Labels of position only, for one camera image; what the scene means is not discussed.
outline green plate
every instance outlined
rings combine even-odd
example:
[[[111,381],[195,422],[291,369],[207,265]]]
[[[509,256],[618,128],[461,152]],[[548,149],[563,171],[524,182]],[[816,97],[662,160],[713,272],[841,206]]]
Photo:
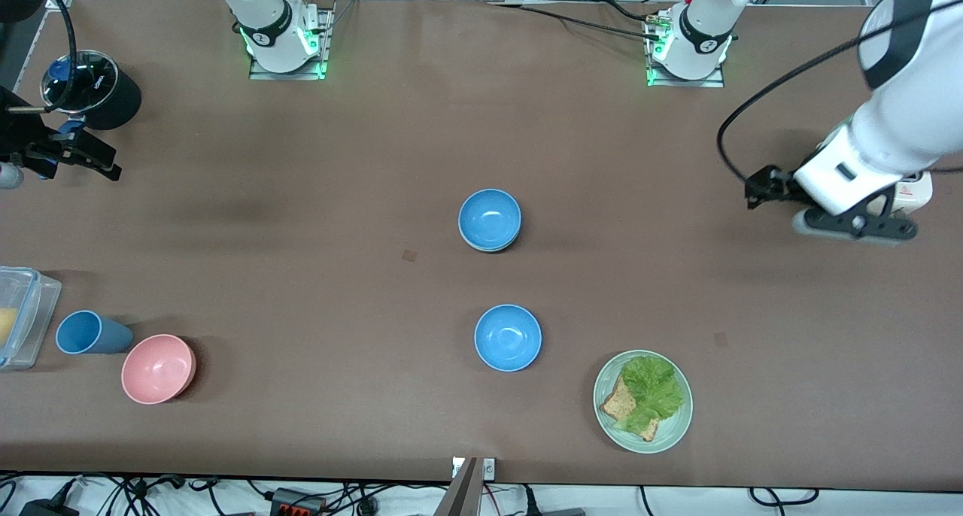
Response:
[[[683,393],[682,406],[679,407],[679,410],[675,414],[672,414],[671,417],[659,423],[659,429],[656,430],[656,438],[653,439],[651,443],[646,443],[646,441],[643,441],[643,438],[635,433],[615,429],[615,419],[612,419],[612,417],[599,409],[602,403],[605,402],[605,398],[608,397],[609,394],[612,393],[612,389],[615,388],[615,382],[618,380],[618,376],[622,375],[622,366],[625,366],[630,360],[639,356],[655,356],[672,364],[673,368],[675,368],[675,380],[679,382]],[[625,448],[626,451],[639,452],[639,454],[656,454],[657,452],[667,451],[674,447],[674,445],[682,439],[685,431],[688,431],[688,425],[692,422],[692,407],[694,407],[694,404],[692,404],[692,390],[688,388],[688,381],[685,380],[685,375],[682,375],[681,369],[670,359],[665,358],[658,352],[652,351],[625,351],[609,360],[608,364],[602,366],[602,371],[599,371],[598,378],[595,378],[595,389],[592,390],[592,403],[595,405],[595,417],[599,420],[599,426],[602,426],[602,431],[605,431],[609,439],[615,441],[619,447]]]

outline pink bowl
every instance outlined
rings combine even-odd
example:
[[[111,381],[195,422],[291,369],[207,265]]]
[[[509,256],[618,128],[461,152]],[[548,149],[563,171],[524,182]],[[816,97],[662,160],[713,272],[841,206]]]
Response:
[[[184,392],[197,362],[177,335],[151,335],[131,349],[120,370],[120,383],[130,399],[144,405],[166,402]]]

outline toast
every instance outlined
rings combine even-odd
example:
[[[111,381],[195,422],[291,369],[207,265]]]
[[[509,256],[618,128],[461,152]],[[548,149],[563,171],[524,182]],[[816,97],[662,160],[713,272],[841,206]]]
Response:
[[[605,402],[599,406],[599,409],[613,417],[615,421],[624,419],[624,417],[632,414],[632,411],[636,410],[636,397],[629,392],[629,387],[625,385],[625,381],[622,380],[622,375],[618,376],[618,380],[615,382],[615,388],[612,389],[612,393],[605,398]],[[653,439],[656,438],[656,431],[659,429],[659,417],[654,417],[649,421],[646,429],[641,431],[633,431],[636,435],[643,438],[646,443],[651,443]]]
[[[612,393],[605,398],[605,402],[602,402],[602,406],[599,407],[603,413],[608,414],[613,417],[615,421],[624,419],[624,417],[632,414],[632,411],[636,410],[636,397],[632,396],[629,392],[629,387],[625,385],[625,381],[622,380],[622,375],[618,376],[618,380],[615,382],[615,388],[612,389]]]

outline black cup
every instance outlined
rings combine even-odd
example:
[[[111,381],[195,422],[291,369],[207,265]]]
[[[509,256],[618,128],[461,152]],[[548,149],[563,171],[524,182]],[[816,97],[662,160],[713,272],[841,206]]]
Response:
[[[69,56],[50,64],[41,80],[41,95],[46,104],[63,94],[69,71]],[[141,88],[120,70],[116,61],[100,51],[77,51],[73,87],[58,111],[83,115],[87,128],[109,131],[130,121],[140,107]]]

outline lettuce leaf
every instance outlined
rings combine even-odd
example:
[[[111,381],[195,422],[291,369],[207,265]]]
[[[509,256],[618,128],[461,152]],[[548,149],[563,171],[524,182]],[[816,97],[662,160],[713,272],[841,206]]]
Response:
[[[616,421],[615,427],[629,433],[642,433],[649,427],[652,419],[657,419],[659,414],[648,407],[636,407],[629,416]]]
[[[665,420],[682,406],[682,387],[675,380],[675,368],[664,359],[655,356],[633,358],[622,366],[622,380],[636,399],[633,414],[639,413],[637,420],[652,413]]]

